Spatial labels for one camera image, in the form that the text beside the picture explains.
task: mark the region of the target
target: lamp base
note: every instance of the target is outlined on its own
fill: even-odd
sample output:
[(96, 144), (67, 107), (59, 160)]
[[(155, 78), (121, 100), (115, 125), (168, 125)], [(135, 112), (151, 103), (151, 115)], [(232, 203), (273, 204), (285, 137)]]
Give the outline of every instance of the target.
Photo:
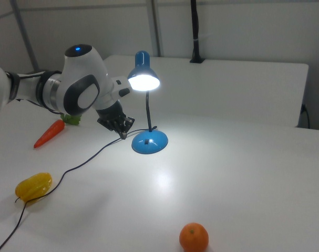
[(168, 144), (168, 137), (159, 130), (144, 131), (132, 140), (132, 148), (141, 154), (153, 154), (161, 151)]
[(190, 63), (198, 63), (198, 64), (201, 64), (203, 63), (205, 59), (201, 58), (200, 56), (199, 57), (193, 57), (191, 60), (190, 60)]

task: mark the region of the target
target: white wall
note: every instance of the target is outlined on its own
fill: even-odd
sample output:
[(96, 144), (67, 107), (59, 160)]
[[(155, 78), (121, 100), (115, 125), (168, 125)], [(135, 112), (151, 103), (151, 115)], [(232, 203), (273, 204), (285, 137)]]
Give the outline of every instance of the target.
[[(190, 58), (193, 50), (190, 1), (154, 2), (161, 55)], [(309, 65), (304, 103), (312, 128), (319, 129), (319, 1), (197, 2), (203, 57)], [(151, 0), (17, 0), (17, 3), (40, 68), (62, 69), (65, 49), (78, 43), (92, 44), (103, 58), (113, 54), (133, 55), (140, 49), (157, 55)], [(3, 33), (4, 29), (8, 27), (2, 24), (0, 40), (12, 45), (13, 39)], [(8, 56), (0, 58), (9, 61)], [(19, 67), (17, 59), (18, 56), (11, 64)], [(302, 117), (300, 126), (306, 127), (306, 117)]]
[[(193, 50), (189, 1), (178, 2), (161, 0), (158, 3), (165, 57), (191, 57)], [(201, 56), (308, 64), (304, 103), (309, 110), (311, 127), (319, 129), (319, 2), (207, 2), (197, 6)], [(306, 126), (306, 117), (300, 124)]]
[(0, 0), (0, 67), (26, 73), (33, 70), (9, 1)]
[(62, 70), (64, 52), (75, 44), (90, 44), (103, 58), (139, 50), (153, 55), (145, 0), (18, 0), (18, 5), (40, 68)]

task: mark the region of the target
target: lamp light bulb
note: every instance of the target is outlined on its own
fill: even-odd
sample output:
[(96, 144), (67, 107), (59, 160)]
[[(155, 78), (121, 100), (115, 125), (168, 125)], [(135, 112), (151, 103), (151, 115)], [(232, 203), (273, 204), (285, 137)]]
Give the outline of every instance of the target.
[(133, 90), (150, 91), (159, 86), (159, 79), (151, 75), (137, 75), (129, 79)]

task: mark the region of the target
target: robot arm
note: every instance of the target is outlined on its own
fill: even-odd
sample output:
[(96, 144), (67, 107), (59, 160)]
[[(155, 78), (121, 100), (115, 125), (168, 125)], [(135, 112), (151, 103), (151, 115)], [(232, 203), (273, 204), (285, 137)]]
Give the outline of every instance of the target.
[(33, 75), (5, 73), (0, 68), (0, 110), (14, 99), (36, 103), (49, 111), (78, 116), (94, 107), (97, 120), (125, 139), (134, 119), (123, 113), (119, 99), (131, 91), (127, 78), (110, 78), (102, 58), (90, 45), (72, 46), (65, 52), (61, 72)]

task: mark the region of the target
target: black cable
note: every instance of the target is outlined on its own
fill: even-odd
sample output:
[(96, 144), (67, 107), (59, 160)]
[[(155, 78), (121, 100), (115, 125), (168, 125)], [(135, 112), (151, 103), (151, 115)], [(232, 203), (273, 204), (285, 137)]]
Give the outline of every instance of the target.
[(30, 103), (36, 105), (36, 106), (39, 106), (39, 107), (41, 107), (41, 108), (46, 108), (49, 112), (51, 112), (51, 113), (53, 113), (53, 114), (63, 114), (63, 113), (61, 113), (61, 112), (54, 111), (54, 110), (50, 109), (49, 107), (40, 106), (39, 104), (36, 104), (35, 102), (29, 101), (29, 100), (26, 100), (26, 101), (28, 101), (28, 102), (30, 102)]
[[(129, 132), (128, 135), (131, 134), (131, 133), (137, 132), (137, 131), (144, 131), (144, 130), (147, 130), (147, 129), (134, 130), (134, 131)], [(87, 164), (89, 161), (91, 161), (93, 158), (95, 158), (95, 157), (96, 157), (101, 151), (103, 151), (106, 147), (112, 145), (113, 143), (116, 143), (116, 142), (119, 141), (120, 139), (121, 139), (121, 138), (118, 138), (118, 139), (113, 140), (112, 142), (106, 144), (106, 145), (103, 146), (98, 152), (96, 152), (93, 156), (91, 156), (87, 161), (85, 161), (84, 163), (78, 165), (77, 167), (74, 167), (74, 168), (69, 169), (69, 170), (67, 170), (66, 172), (64, 172), (63, 175), (61, 176), (61, 179), (59, 180), (59, 183), (58, 183), (50, 192), (46, 193), (46, 194), (43, 195), (43, 196), (40, 196), (40, 197), (37, 197), (37, 198), (32, 198), (32, 199), (28, 200), (28, 201), (25, 203), (24, 207), (23, 207), (22, 214), (20, 215), (20, 218), (19, 218), (19, 220), (18, 220), (17, 225), (15, 226), (15, 228), (13, 229), (13, 231), (11, 232), (11, 234), (6, 238), (6, 240), (0, 245), (0, 250), (4, 247), (4, 245), (8, 242), (8, 240), (12, 237), (12, 235), (13, 235), (13, 234), (16, 232), (16, 230), (18, 229), (18, 227), (19, 227), (19, 225), (20, 225), (20, 222), (21, 222), (21, 220), (22, 220), (22, 218), (23, 218), (24, 211), (25, 211), (25, 208), (26, 208), (27, 203), (32, 202), (32, 201), (36, 201), (36, 200), (38, 200), (38, 199), (40, 199), (40, 198), (45, 198), (46, 196), (50, 195), (52, 192), (54, 192), (54, 191), (56, 190), (56, 188), (58, 188), (58, 186), (61, 184), (62, 180), (64, 179), (65, 175), (66, 175), (68, 172), (71, 172), (71, 171), (73, 171), (73, 170), (76, 170), (76, 169), (78, 169), (78, 168), (84, 166), (84, 165)]]
[(306, 118), (307, 118), (307, 128), (310, 129), (310, 117), (308, 116), (308, 111), (307, 111), (306, 105), (302, 104), (301, 114), (303, 114), (304, 112), (306, 113)]
[(191, 14), (192, 14), (192, 31), (193, 31), (193, 53), (191, 63), (202, 63), (204, 59), (200, 57), (199, 53), (199, 18), (197, 12), (197, 1), (191, 0)]
[(38, 75), (28, 75), (28, 76), (20, 76), (20, 79), (29, 79), (29, 78), (34, 78), (34, 77), (41, 77), (43, 74), (40, 73)]
[(308, 116), (308, 111), (306, 108), (305, 108), (305, 112), (306, 112), (306, 117), (307, 117), (307, 128), (310, 129), (310, 118)]

